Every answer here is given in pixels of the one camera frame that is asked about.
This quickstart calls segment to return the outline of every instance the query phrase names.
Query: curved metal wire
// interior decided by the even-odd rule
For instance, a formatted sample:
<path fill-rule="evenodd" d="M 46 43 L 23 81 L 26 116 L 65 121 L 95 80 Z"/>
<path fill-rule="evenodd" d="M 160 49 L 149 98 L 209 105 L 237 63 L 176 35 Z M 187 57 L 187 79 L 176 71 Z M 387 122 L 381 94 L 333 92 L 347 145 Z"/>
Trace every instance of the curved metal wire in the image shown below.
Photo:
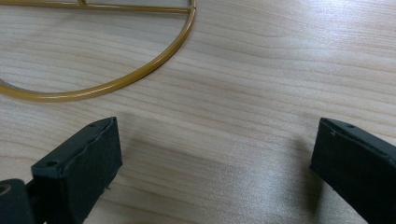
<path fill-rule="evenodd" d="M 10 87 L 0 83 L 0 93 L 6 96 L 34 102 L 67 102 L 89 99 L 119 90 L 128 86 L 142 77 L 155 71 L 166 61 L 168 61 L 176 51 L 186 41 L 195 19 L 196 5 L 195 0 L 190 0 L 189 7 L 141 7 L 141 6 L 122 6 L 122 5 L 98 5 L 87 4 L 85 0 L 78 0 L 76 3 L 65 2 L 33 2 L 24 0 L 0 0 L 0 4 L 14 5 L 14 6 L 35 6 L 35 7 L 66 7 L 66 8 L 83 8 L 83 9 L 102 9 L 102 10 L 122 10 L 122 11 L 145 11 L 145 12 L 163 12 L 163 13 L 185 13 L 189 14 L 187 21 L 182 28 L 180 34 L 172 42 L 169 47 L 151 60 L 149 63 L 138 68 L 134 72 L 107 82 L 105 84 L 80 90 L 80 91 L 66 91 L 66 92 L 38 92 L 21 90 L 15 87 Z"/>

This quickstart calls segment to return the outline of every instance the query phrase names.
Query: gold wire frame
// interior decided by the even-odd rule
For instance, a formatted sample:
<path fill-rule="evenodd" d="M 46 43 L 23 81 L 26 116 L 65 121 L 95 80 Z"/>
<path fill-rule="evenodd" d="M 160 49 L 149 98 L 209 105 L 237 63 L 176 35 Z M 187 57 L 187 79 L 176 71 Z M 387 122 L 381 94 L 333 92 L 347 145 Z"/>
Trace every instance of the gold wire frame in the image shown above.
<path fill-rule="evenodd" d="M 146 6 L 127 6 L 127 5 L 108 5 L 108 4 L 89 4 L 86 0 L 77 0 L 75 3 L 69 2 L 42 2 L 42 1 L 26 1 L 26 0 L 0 0 L 0 5 L 12 6 L 29 6 L 29 7 L 63 7 L 63 8 L 80 8 L 80 9 L 99 9 L 99 10 L 118 10 L 118 11 L 140 11 L 140 12 L 161 12 L 161 13 L 181 13 L 188 14 L 184 27 L 176 39 L 164 50 L 160 55 L 138 68 L 134 72 L 107 82 L 105 84 L 91 87 L 80 91 L 66 91 L 66 92 L 38 92 L 22 90 L 20 88 L 12 87 L 0 83 L 0 93 L 35 102 L 67 102 L 89 99 L 92 97 L 107 94 L 123 87 L 126 87 L 142 77 L 155 71 L 161 65 L 166 63 L 176 51 L 186 41 L 195 19 L 196 5 L 195 0 L 190 0 L 189 7 L 146 7 Z"/>

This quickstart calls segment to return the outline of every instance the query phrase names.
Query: wooden table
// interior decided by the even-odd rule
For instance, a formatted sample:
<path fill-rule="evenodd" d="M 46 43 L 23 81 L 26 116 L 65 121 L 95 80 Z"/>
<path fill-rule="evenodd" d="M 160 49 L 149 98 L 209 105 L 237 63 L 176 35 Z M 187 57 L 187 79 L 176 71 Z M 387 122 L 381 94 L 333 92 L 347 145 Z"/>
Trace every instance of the wooden table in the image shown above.
<path fill-rule="evenodd" d="M 61 104 L 0 96 L 0 179 L 29 181 L 37 160 L 116 116 L 124 165 L 85 223 L 365 223 L 308 165 L 321 117 L 396 144 L 394 2 L 197 4 L 181 50 L 131 86 Z M 185 19 L 0 6 L 0 78 L 95 86 L 154 58 Z"/>

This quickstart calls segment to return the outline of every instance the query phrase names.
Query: black object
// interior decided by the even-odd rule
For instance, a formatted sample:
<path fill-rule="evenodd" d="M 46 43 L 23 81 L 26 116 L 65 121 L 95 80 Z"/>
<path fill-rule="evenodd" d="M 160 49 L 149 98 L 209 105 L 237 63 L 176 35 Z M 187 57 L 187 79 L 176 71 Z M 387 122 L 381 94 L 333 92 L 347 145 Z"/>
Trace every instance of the black object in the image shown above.
<path fill-rule="evenodd" d="M 321 119 L 310 168 L 371 224 L 396 220 L 396 147 L 348 123 Z"/>
<path fill-rule="evenodd" d="M 78 224 L 122 166 L 116 118 L 87 125 L 32 166 L 33 180 L 0 182 L 0 224 Z"/>

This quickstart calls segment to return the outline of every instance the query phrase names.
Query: wood grain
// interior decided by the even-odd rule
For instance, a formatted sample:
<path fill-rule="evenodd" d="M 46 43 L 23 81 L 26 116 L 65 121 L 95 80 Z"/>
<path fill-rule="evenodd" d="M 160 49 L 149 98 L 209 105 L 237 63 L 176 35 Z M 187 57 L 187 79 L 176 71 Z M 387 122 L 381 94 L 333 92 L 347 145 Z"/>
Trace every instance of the wood grain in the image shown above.
<path fill-rule="evenodd" d="M 85 124 L 117 116 L 124 165 L 85 223 L 365 223 L 308 165 L 321 117 L 396 144 L 395 18 L 390 0 L 199 0 L 186 44 L 134 85 L 63 104 L 0 96 L 0 179 L 29 181 Z M 98 85 L 185 19 L 0 6 L 0 79 Z"/>

